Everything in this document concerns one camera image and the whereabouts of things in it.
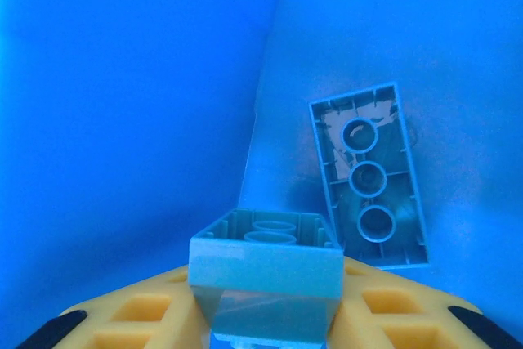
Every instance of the blue surface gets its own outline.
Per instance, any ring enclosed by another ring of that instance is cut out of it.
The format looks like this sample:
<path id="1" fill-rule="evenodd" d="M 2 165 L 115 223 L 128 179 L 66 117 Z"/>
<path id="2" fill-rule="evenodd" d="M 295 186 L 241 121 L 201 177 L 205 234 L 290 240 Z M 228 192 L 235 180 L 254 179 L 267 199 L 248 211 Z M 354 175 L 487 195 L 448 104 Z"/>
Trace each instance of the blue surface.
<path id="1" fill-rule="evenodd" d="M 327 209 L 348 257 L 426 266 L 425 220 L 394 83 L 311 103 Z"/>
<path id="2" fill-rule="evenodd" d="M 343 252 L 319 214 L 236 209 L 191 239 L 189 284 L 218 339 L 320 348 Z"/>
<path id="3" fill-rule="evenodd" d="M 431 267 L 523 341 L 523 0 L 280 0 L 240 206 L 327 214 L 308 103 L 395 80 Z"/>
<path id="4" fill-rule="evenodd" d="M 236 206 L 275 1 L 0 0 L 1 348 Z"/>

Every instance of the yellow plastic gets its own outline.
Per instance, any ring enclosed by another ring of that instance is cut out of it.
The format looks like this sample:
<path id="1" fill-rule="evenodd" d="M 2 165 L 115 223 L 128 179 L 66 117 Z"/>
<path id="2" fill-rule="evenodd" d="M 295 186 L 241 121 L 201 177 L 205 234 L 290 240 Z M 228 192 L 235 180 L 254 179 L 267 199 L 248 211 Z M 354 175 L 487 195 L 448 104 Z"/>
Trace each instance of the yellow plastic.
<path id="1" fill-rule="evenodd" d="M 345 260 L 330 349 L 489 349 L 447 310 L 472 304 Z M 56 349 L 204 349 L 209 329 L 187 284 L 187 266 L 71 307 L 88 317 Z"/>

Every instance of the black rubber edge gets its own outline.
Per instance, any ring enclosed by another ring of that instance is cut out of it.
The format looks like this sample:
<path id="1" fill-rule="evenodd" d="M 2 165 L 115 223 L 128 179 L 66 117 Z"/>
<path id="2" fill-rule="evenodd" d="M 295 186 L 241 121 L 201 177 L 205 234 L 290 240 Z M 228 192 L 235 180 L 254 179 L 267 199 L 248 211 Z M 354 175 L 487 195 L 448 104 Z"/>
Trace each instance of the black rubber edge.
<path id="1" fill-rule="evenodd" d="M 77 310 L 51 319 L 16 349 L 52 349 L 85 318 L 87 313 L 84 310 Z"/>
<path id="2" fill-rule="evenodd" d="M 461 306 L 450 306 L 449 311 L 492 349 L 523 349 L 520 342 L 486 316 Z"/>

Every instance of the round hole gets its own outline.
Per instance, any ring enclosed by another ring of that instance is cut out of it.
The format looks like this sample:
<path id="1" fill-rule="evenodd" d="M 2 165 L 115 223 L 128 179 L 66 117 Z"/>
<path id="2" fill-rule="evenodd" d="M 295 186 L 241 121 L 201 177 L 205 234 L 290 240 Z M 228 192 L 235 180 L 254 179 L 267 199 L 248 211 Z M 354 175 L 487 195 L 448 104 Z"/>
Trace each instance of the round hole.
<path id="1" fill-rule="evenodd" d="M 342 141 L 352 153 L 367 153 L 378 142 L 378 128 L 369 119 L 354 118 L 343 127 Z"/>
<path id="2" fill-rule="evenodd" d="M 368 241 L 381 243 L 389 240 L 396 230 L 396 222 L 389 209 L 368 206 L 358 217 L 358 231 Z"/>
<path id="3" fill-rule="evenodd" d="M 290 235 L 296 232 L 296 226 L 294 224 L 282 221 L 255 221 L 253 228 L 255 230 L 266 230 L 269 232 L 289 233 Z"/>
<path id="4" fill-rule="evenodd" d="M 357 163 L 349 174 L 349 185 L 364 198 L 380 195 L 387 187 L 387 175 L 383 167 L 373 161 Z"/>
<path id="5" fill-rule="evenodd" d="M 244 239 L 253 243 L 295 244 L 296 238 L 287 233 L 256 230 L 245 234 Z"/>

